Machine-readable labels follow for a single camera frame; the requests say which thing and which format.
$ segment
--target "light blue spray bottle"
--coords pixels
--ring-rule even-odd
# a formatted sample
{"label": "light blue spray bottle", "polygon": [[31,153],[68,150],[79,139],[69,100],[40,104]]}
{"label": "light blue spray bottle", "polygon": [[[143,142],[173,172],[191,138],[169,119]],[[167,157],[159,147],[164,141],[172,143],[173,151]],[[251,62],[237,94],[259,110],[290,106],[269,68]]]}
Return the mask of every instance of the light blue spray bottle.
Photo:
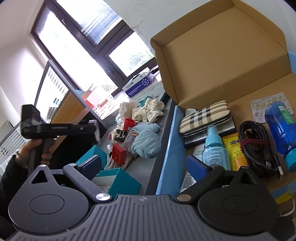
{"label": "light blue spray bottle", "polygon": [[229,155],[226,147],[218,135],[217,127],[210,125],[207,128],[207,138],[205,139],[205,149],[202,152],[202,161],[208,166],[220,165],[225,170],[231,171]]}

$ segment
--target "patterned fabric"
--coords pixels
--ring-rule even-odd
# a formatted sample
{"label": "patterned fabric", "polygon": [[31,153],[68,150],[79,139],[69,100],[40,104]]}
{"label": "patterned fabric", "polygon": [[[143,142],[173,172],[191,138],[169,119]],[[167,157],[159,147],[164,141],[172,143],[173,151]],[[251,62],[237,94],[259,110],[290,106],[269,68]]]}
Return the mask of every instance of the patterned fabric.
{"label": "patterned fabric", "polygon": [[188,132],[196,133],[199,129],[231,117],[228,103],[223,100],[203,108],[190,115],[186,115],[181,121],[179,132],[187,135]]}

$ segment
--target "yellow tape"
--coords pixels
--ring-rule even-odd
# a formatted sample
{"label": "yellow tape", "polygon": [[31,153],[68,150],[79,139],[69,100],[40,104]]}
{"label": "yellow tape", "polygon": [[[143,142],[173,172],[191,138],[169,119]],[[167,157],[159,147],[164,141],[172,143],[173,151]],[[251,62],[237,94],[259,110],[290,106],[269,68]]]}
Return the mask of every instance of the yellow tape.
{"label": "yellow tape", "polygon": [[293,194],[290,194],[290,192],[291,190],[287,191],[286,193],[275,199],[276,203],[280,204],[282,202],[288,201],[293,196]]}

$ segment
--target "metal bolt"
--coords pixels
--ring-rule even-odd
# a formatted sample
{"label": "metal bolt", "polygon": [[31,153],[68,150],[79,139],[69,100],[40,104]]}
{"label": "metal bolt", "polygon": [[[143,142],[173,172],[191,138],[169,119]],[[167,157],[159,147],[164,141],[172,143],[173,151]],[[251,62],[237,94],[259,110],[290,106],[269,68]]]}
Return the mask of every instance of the metal bolt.
{"label": "metal bolt", "polygon": [[188,202],[190,201],[191,196],[188,194],[180,194],[177,196],[177,200],[181,201],[181,202]]}
{"label": "metal bolt", "polygon": [[107,201],[110,198],[111,198],[111,196],[108,193],[99,193],[96,195],[96,199],[99,201]]}

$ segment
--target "black handheld device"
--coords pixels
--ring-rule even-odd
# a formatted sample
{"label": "black handheld device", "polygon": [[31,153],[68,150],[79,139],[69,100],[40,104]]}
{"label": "black handheld device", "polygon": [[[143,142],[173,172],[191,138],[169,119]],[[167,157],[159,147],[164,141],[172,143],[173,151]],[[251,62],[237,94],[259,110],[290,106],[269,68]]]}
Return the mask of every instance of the black handheld device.
{"label": "black handheld device", "polygon": [[31,104],[22,106],[21,134],[26,139],[43,139],[40,146],[34,148],[29,157],[28,167],[34,170],[41,161],[41,155],[46,153],[58,136],[93,134],[95,125],[47,124],[41,118],[40,112]]}

